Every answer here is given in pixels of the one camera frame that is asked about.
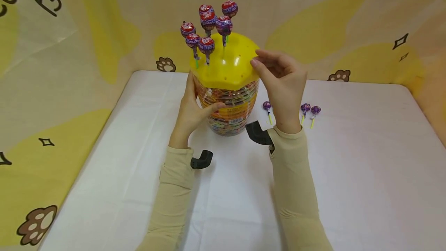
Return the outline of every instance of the purple lollipop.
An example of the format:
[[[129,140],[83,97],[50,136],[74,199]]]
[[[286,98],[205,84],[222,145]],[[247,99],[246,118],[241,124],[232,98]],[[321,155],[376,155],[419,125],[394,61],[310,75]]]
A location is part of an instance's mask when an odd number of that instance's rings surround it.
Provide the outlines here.
[[[304,119],[306,118],[306,113],[309,112],[311,109],[311,106],[308,103],[305,103],[301,105],[300,110],[303,112],[302,120],[300,121],[300,124],[304,124]]]
[[[271,109],[271,102],[270,101],[263,102],[263,109],[269,112],[269,110]]]
[[[311,106],[308,103],[301,105],[300,110],[304,113],[304,117],[306,117],[306,113],[309,112]]]
[[[200,42],[198,43],[198,48],[204,55],[206,55],[206,64],[209,65],[210,55],[215,49],[214,40],[211,37],[201,38]]]
[[[313,113],[313,116],[311,117],[311,119],[313,120],[313,122],[311,122],[311,129],[313,129],[314,119],[316,118],[317,114],[321,112],[321,108],[315,105],[314,107],[311,108],[311,112]]]
[[[269,111],[271,109],[271,102],[270,101],[263,102],[263,109],[268,112],[269,123],[272,125],[273,121],[271,120],[271,112]]]
[[[217,21],[217,17],[214,12],[206,12],[200,16],[201,26],[206,31],[208,37],[211,36],[211,31],[215,27],[215,21]]]
[[[227,0],[222,4],[222,12],[225,16],[229,16],[231,19],[238,12],[238,5],[233,0]]]
[[[215,21],[215,28],[223,36],[223,46],[226,46],[227,37],[232,33],[232,21],[229,16],[221,16]]]
[[[189,34],[195,33],[196,28],[191,22],[183,22],[180,28],[181,35],[186,38]]]
[[[193,49],[194,58],[196,60],[200,60],[197,54],[197,48],[199,43],[200,43],[200,36],[198,34],[191,33],[186,37],[186,44],[189,46],[189,48]]]
[[[214,8],[212,8],[211,5],[207,4],[201,5],[200,8],[198,9],[198,13],[200,14],[200,16],[206,12],[215,13]]]
[[[318,105],[315,105],[311,108],[311,112],[313,113],[313,117],[316,117],[317,114],[321,112],[321,108]]]

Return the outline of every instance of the red lollipop wrapper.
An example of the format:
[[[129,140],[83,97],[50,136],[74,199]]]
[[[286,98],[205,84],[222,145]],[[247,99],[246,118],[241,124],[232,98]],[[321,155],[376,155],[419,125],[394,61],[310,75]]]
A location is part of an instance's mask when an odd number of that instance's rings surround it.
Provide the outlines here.
[[[186,44],[189,46],[189,48],[193,49],[194,58],[196,60],[200,59],[197,54],[197,48],[199,43],[200,43],[200,36],[198,34],[191,33],[186,37]]]
[[[212,8],[211,5],[206,5],[206,4],[201,5],[200,8],[198,9],[198,13],[200,14],[200,16],[206,12],[215,13],[214,8]]]
[[[233,0],[227,0],[222,4],[222,11],[225,16],[232,19],[238,12],[238,5]]]
[[[206,64],[209,65],[209,58],[212,52],[215,50],[215,42],[211,37],[204,37],[200,39],[198,44],[200,51],[206,55]]]
[[[218,33],[223,36],[223,46],[226,46],[226,36],[232,33],[232,21],[229,16],[218,17],[215,22],[215,28],[217,28]]]
[[[214,12],[206,12],[200,16],[201,26],[206,31],[206,35],[208,37],[211,36],[211,31],[212,31],[212,29],[214,29],[216,21],[217,21],[217,18],[215,16]]]
[[[180,28],[181,35],[186,38],[191,33],[196,33],[196,28],[191,22],[183,22]]]

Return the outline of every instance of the brown paw print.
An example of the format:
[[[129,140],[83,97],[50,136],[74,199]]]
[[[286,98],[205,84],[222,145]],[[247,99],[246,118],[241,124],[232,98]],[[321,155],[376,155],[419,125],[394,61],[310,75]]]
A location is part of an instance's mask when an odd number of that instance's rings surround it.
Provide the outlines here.
[[[171,67],[172,69],[170,71],[167,71],[166,66],[167,68]],[[159,61],[156,62],[156,68],[162,72],[175,72],[177,70],[177,67],[175,66],[175,64],[173,64],[173,61],[168,57],[160,57]]]
[[[349,81],[350,70],[338,70],[334,74],[328,76],[328,81]]]
[[[21,245],[36,245],[40,242],[48,228],[53,223],[57,213],[57,207],[50,205],[38,208],[26,216],[26,221],[17,229],[17,234],[23,236]]]

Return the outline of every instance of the forearm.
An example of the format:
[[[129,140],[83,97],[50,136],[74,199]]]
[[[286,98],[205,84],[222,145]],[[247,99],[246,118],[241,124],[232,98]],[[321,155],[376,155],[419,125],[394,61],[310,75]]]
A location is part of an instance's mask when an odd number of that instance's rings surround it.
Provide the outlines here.
[[[192,155],[191,149],[168,148],[149,228],[137,251],[174,251],[181,243],[194,184]]]
[[[288,250],[332,250],[319,219],[304,131],[285,134],[275,127],[268,133],[274,143],[274,195]]]

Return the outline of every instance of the colorful candy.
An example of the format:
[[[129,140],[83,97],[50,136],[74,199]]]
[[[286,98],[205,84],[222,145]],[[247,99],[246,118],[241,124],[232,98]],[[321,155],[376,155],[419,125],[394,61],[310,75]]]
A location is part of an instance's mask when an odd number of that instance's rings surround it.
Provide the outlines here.
[[[311,106],[307,103],[301,105],[300,110],[303,112],[303,115],[302,115],[302,121],[300,122],[300,124],[304,124],[304,119],[306,118],[306,113],[308,113],[310,109],[311,109]]]
[[[243,131],[252,108],[255,107],[259,81],[253,81],[239,90],[225,90],[205,87],[195,76],[194,80],[203,108],[219,102],[226,104],[225,108],[208,117],[211,129],[223,136],[234,136]]]
[[[217,21],[217,17],[214,12],[206,12],[200,16],[201,26],[206,31],[206,35],[208,37],[211,36],[211,31],[215,27],[215,22]]]
[[[196,60],[196,67],[198,68],[198,60],[200,57],[197,54],[198,44],[200,43],[200,36],[195,33],[191,33],[186,37],[186,44],[194,51],[194,58]]]
[[[313,120],[313,122],[311,122],[311,129],[313,129],[314,119],[316,118],[317,114],[321,112],[321,108],[315,105],[314,107],[311,108],[311,112],[313,113],[313,116],[311,117],[311,119]]]
[[[271,112],[269,111],[271,109],[271,102],[270,101],[263,102],[263,109],[268,112],[269,124],[272,125],[273,121],[271,120]]]
[[[206,4],[201,5],[200,8],[198,9],[198,13],[200,14],[200,16],[206,12],[215,13],[214,8],[212,8],[211,5],[206,5]]]
[[[217,28],[218,33],[223,36],[223,46],[226,46],[227,38],[232,33],[232,21],[229,16],[218,17],[215,22],[215,28]]]
[[[206,55],[206,64],[209,65],[209,59],[212,52],[215,49],[215,42],[211,37],[204,37],[200,39],[200,43],[198,45],[200,51]]]
[[[196,28],[191,22],[183,22],[180,28],[181,35],[186,38],[191,33],[196,33]]]
[[[237,3],[235,3],[233,0],[225,1],[222,4],[222,11],[225,16],[229,16],[232,19],[232,17],[234,17],[238,12]]]

